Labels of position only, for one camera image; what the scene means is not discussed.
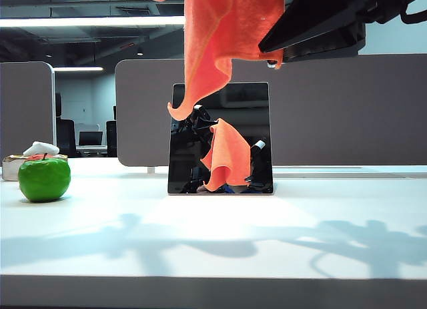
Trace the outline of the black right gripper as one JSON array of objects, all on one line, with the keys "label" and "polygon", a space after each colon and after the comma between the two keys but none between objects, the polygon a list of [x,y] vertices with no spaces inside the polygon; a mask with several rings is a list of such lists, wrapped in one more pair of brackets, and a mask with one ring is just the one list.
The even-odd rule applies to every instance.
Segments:
[{"label": "black right gripper", "polygon": [[353,57],[366,44],[365,23],[385,24],[401,14],[406,0],[293,0],[266,36],[260,51],[267,66]]}]

